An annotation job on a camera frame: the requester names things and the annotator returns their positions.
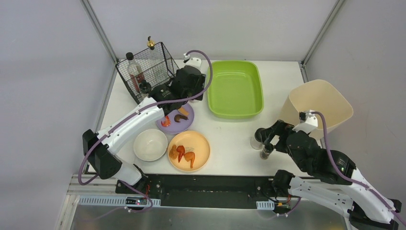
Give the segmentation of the black pepper grinder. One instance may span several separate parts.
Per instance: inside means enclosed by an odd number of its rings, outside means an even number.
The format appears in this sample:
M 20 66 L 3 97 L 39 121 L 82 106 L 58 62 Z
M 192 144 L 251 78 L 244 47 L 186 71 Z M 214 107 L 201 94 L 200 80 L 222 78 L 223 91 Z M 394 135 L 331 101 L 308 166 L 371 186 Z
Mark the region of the black pepper grinder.
M 261 159 L 266 160 L 269 158 L 269 156 L 271 155 L 271 153 L 274 151 L 274 146 L 269 143 L 269 144 L 265 144 L 263 145 L 262 151 L 260 152 L 259 156 Z

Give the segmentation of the gold-top glass oil bottle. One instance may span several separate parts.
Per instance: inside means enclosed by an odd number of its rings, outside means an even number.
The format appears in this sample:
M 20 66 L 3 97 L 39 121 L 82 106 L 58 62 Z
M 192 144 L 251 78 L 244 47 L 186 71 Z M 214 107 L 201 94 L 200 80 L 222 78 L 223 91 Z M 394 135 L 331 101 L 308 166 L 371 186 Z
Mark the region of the gold-top glass oil bottle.
M 158 50 L 159 46 L 151 39 L 151 36 L 147 38 L 147 46 L 149 48 L 149 62 L 151 70 L 157 80 L 157 82 L 165 81 L 167 76 L 166 62 Z

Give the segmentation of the black-lid spice jar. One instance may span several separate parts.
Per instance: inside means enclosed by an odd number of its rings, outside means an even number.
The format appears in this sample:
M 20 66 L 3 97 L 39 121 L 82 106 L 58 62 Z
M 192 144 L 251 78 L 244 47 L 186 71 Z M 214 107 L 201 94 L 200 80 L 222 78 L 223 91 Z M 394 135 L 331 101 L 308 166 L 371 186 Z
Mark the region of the black-lid spice jar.
M 141 93 L 142 95 L 144 95 L 145 97 L 148 97 L 149 94 L 150 94 L 151 91 L 152 91 L 152 86 L 151 86 L 151 84 L 150 84 L 149 82 L 147 82 L 146 80 L 142 80 L 142 81 L 140 82 L 140 84 L 139 84 L 139 90 L 140 90 L 140 93 Z

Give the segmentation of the dark sauce bottle red label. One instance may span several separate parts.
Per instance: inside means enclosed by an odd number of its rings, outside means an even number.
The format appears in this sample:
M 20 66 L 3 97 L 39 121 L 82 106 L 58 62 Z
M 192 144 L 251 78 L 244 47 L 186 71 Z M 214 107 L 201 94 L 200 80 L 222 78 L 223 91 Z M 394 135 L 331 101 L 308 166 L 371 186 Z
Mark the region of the dark sauce bottle red label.
M 145 79 L 141 65 L 135 60 L 134 54 L 131 52 L 126 53 L 126 59 L 128 60 L 127 72 L 131 83 L 137 92 L 141 92 L 140 83 Z

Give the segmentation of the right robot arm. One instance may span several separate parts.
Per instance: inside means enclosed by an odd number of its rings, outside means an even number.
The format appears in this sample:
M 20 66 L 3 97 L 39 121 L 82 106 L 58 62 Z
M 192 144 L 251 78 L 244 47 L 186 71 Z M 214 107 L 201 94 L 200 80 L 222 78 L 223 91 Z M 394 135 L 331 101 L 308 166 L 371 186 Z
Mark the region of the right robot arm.
M 334 185 L 342 192 L 305 182 L 302 178 L 278 170 L 272 187 L 279 192 L 302 197 L 327 207 L 346 219 L 358 230 L 396 230 L 395 217 L 402 203 L 379 195 L 362 176 L 355 163 L 344 153 L 321 148 L 309 134 L 317 127 L 317 118 L 311 117 L 297 125 L 277 120 L 269 128 L 256 130 L 251 145 L 262 149 L 261 158 L 267 159 L 274 151 L 288 154 L 300 171 Z

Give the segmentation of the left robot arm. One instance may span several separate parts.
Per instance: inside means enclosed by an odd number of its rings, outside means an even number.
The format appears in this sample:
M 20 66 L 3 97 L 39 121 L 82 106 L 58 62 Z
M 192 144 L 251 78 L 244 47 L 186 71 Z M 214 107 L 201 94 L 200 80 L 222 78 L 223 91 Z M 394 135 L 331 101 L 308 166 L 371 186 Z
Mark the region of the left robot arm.
M 188 101 L 202 100 L 209 85 L 206 75 L 198 68 L 186 65 L 178 69 L 169 81 L 149 88 L 142 102 L 113 125 L 83 133 L 84 160 L 80 169 L 88 162 L 101 179 L 115 178 L 129 185 L 137 184 L 142 178 L 140 169 L 119 159 L 118 151 L 145 125 L 162 119 Z

